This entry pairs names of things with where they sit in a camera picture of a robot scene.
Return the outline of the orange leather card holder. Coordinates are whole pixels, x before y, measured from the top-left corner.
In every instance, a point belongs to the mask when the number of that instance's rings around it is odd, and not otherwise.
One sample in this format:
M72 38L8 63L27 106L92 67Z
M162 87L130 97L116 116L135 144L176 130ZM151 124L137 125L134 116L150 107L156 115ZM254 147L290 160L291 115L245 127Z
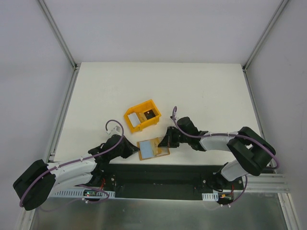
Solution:
M158 147L162 139L162 137L158 137L137 142L137 147L139 148L139 159L143 161L170 155L169 148Z

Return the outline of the yellow plastic bin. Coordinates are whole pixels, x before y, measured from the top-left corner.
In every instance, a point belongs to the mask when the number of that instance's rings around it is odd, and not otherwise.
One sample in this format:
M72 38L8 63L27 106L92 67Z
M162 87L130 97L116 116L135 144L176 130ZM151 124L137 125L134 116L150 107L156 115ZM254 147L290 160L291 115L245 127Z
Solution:
M156 117L150 120L145 120L143 113L151 109L154 111ZM131 113L136 113L141 122L137 127L132 127L131 122L128 119L128 115ZM149 126L156 125L159 122L160 117L161 113L152 99L129 108L124 114L124 120L127 123L127 126L131 133L140 132Z

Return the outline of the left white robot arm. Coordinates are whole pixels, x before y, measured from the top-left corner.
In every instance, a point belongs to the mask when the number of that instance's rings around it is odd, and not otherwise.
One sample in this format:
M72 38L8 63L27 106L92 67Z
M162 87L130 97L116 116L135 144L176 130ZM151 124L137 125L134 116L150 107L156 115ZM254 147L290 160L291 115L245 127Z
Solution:
M51 195L71 186L87 183L97 186L104 166L117 157L126 159L137 151L139 148L125 136L114 134L76 160L54 163L36 160L13 183L20 207L27 211L36 209Z

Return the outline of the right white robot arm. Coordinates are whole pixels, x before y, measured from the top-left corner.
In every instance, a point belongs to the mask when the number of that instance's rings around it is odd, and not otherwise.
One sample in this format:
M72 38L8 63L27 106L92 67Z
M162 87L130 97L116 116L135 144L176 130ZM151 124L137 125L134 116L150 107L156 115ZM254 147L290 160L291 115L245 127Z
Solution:
M175 125L167 128L158 147L177 148L186 143L197 151L220 150L233 154L235 160L226 163L213 175L214 182L221 189L227 189L238 177L260 175L271 160L279 166L274 148L247 126L232 133L210 133L198 130L189 117L173 121Z

